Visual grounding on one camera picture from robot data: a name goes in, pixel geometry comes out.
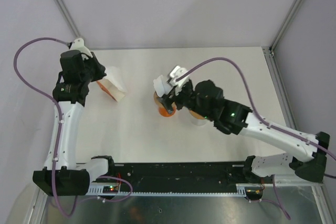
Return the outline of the clear glass carafe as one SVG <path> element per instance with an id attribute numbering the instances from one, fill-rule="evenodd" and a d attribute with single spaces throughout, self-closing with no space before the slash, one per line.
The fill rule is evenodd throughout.
<path id="1" fill-rule="evenodd" d="M 191 122 L 196 126 L 203 126 L 207 123 L 207 119 L 199 119 L 199 118 L 191 117 Z"/>

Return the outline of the white paper coffee filter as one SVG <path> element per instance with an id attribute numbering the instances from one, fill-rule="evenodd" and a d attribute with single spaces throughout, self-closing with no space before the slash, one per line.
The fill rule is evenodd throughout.
<path id="1" fill-rule="evenodd" d="M 173 89 L 168 83 L 168 78 L 163 75 L 160 75 L 153 80 L 153 86 L 158 97 L 163 97 L 163 95 L 169 94 Z"/>

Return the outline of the orange glass flask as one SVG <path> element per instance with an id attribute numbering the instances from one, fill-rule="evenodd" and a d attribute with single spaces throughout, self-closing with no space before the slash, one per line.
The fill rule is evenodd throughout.
<path id="1" fill-rule="evenodd" d="M 171 113 L 168 112 L 164 107 L 159 107 L 158 111 L 159 111 L 159 114 L 161 116 L 168 118 L 168 117 L 171 117 L 171 116 L 173 116 L 175 114 L 176 107 L 175 106 L 173 107 L 173 111 Z"/>

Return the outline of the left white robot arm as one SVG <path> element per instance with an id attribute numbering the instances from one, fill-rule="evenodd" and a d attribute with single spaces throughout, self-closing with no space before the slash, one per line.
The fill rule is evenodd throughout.
<path id="1" fill-rule="evenodd" d="M 63 52 L 60 64 L 62 70 L 52 91 L 56 105 L 49 154 L 42 170 L 33 172 L 33 182 L 49 196 L 83 196 L 98 177 L 110 182 L 116 175 L 110 156 L 96 156 L 86 164 L 76 164 L 78 126 L 88 85 L 105 77 L 106 69 L 88 49 Z"/>

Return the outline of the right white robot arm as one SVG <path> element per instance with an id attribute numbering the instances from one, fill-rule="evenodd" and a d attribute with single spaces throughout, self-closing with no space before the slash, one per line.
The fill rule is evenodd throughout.
<path id="1" fill-rule="evenodd" d="M 309 182 L 323 181 L 330 139 L 327 133 L 301 133 L 259 119 L 250 107 L 225 99 L 222 89 L 211 80 L 196 86 L 187 80 L 182 87 L 172 87 L 158 77 L 153 85 L 158 102 L 168 113 L 172 113 L 173 105 L 178 110 L 187 108 L 212 121 L 214 127 L 224 134 L 252 137 L 284 151 L 273 156 L 247 157 L 242 169 L 245 181 L 255 183 L 260 178 L 291 174 Z"/>

